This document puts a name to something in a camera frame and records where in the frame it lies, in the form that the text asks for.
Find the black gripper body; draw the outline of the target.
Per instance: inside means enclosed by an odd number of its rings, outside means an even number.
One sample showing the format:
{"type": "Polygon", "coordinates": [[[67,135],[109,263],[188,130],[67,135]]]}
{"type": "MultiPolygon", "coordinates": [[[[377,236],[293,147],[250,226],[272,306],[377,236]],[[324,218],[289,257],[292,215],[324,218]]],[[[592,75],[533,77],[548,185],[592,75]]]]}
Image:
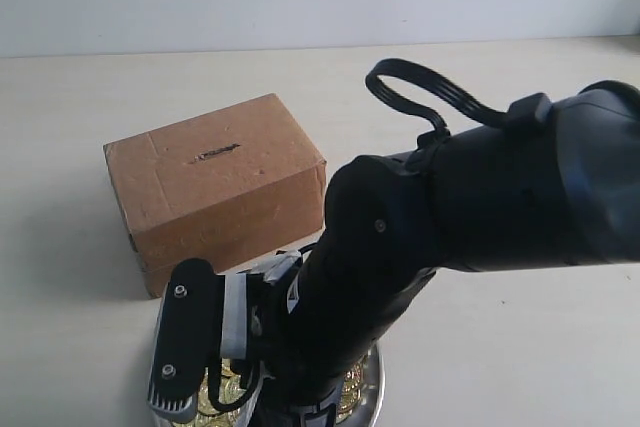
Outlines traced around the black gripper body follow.
{"type": "Polygon", "coordinates": [[[350,360],[348,336],[319,337],[303,349],[254,338],[250,352],[265,368],[251,426],[337,424],[342,377],[350,360]]]}

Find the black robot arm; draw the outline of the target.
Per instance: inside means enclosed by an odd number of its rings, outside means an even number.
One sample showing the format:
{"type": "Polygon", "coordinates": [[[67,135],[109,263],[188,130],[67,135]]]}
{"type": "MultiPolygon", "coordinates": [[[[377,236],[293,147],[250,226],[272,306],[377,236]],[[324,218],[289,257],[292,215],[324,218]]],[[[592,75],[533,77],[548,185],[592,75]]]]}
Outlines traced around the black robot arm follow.
{"type": "Polygon", "coordinates": [[[639,92],[601,81],[513,103],[503,127],[362,155],[325,197],[326,227],[261,309],[268,347],[255,426],[332,426],[344,374],[440,268],[639,258],[639,92]]]}

